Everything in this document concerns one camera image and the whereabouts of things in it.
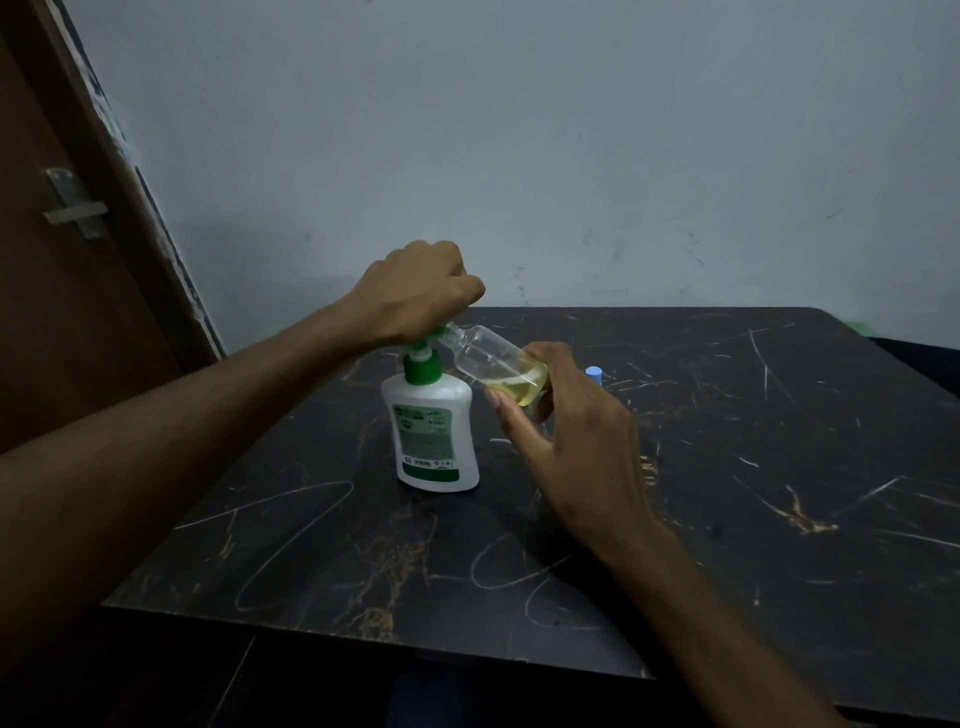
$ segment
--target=clear plastic bottle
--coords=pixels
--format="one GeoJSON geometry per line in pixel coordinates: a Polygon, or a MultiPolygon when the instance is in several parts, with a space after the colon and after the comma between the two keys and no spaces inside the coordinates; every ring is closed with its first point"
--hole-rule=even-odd
{"type": "Polygon", "coordinates": [[[447,324],[438,339],[453,351],[457,369],[505,392],[521,407],[536,399],[546,383],[546,364],[486,327],[447,324]]]}

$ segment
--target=forearm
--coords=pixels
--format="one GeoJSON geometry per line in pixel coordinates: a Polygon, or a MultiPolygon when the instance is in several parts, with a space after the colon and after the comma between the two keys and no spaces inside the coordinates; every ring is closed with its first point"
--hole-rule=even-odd
{"type": "Polygon", "coordinates": [[[0,457],[0,672],[103,598],[270,425],[368,350],[337,306],[0,457]]]}
{"type": "Polygon", "coordinates": [[[846,726],[723,602],[666,527],[606,559],[717,725],[846,726]]]}

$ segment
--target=blue cap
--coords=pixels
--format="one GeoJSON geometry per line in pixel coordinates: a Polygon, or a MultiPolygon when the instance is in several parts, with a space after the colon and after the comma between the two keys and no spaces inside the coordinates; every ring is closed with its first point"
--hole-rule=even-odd
{"type": "Polygon", "coordinates": [[[600,369],[600,367],[587,367],[585,371],[587,372],[587,376],[601,387],[603,386],[603,370],[600,369]]]}

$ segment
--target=door frame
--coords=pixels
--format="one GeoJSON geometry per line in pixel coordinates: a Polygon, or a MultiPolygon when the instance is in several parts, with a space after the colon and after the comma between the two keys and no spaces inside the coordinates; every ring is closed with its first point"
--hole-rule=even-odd
{"type": "Polygon", "coordinates": [[[183,371],[222,358],[223,348],[143,177],[118,149],[114,134],[121,133],[118,128],[111,133],[98,114],[99,107],[112,121],[60,0],[0,1],[0,35],[92,199],[107,204],[104,220],[111,237],[183,371]]]}

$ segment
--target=brown wooden door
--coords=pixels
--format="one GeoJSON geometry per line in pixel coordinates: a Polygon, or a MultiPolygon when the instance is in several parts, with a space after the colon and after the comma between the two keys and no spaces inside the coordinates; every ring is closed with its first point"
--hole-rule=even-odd
{"type": "Polygon", "coordinates": [[[42,217],[53,167],[73,169],[0,38],[0,452],[181,374],[114,243],[42,217]]]}

